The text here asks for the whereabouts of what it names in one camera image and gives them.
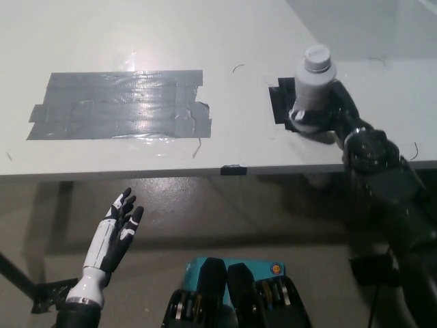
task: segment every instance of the gray floor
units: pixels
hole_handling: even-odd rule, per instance
[[[161,178],[2,184],[0,250],[37,282],[78,277],[94,230],[126,186],[145,206],[136,239],[105,291],[101,327],[159,327],[196,256],[284,261],[314,327],[366,327],[373,288],[348,258],[385,249],[335,178],[330,193],[301,176]],[[0,277],[2,327],[50,327],[55,312]],[[382,288],[374,327],[413,327],[399,290]]]

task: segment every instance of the white bottle cap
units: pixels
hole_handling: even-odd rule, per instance
[[[324,72],[330,68],[330,51],[323,44],[310,46],[305,52],[305,69],[310,72]]]

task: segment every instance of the gray duct tape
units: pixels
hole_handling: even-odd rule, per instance
[[[199,86],[203,83],[201,70],[53,73],[48,89],[75,87],[116,87],[143,89],[160,85]]]
[[[47,89],[44,104],[65,105],[78,102],[96,103],[161,103],[174,104],[176,86],[150,88],[146,90],[111,90],[103,88]]]
[[[29,122],[105,122],[175,120],[175,118],[209,119],[209,106],[202,102],[162,106],[160,103],[117,104],[74,102],[69,105],[36,105]]]
[[[202,71],[53,73],[28,140],[211,135]]]
[[[49,122],[35,123],[27,140],[112,139],[165,136],[209,138],[211,120],[143,120],[125,122]]]

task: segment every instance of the white robotic hand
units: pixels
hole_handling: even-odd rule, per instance
[[[99,223],[83,264],[83,276],[68,293],[66,303],[90,304],[103,308],[103,289],[129,248],[143,216],[138,206],[132,215],[135,196],[127,188],[111,205],[106,217]]]

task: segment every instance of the cable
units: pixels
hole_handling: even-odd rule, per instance
[[[369,317],[369,323],[367,324],[367,328],[371,328],[371,324],[373,322],[373,317],[375,316],[375,310],[376,310],[376,301],[378,300],[378,294],[380,292],[380,284],[377,284],[375,287],[375,294],[373,295],[373,301],[371,304],[371,310],[370,310],[370,317]]]

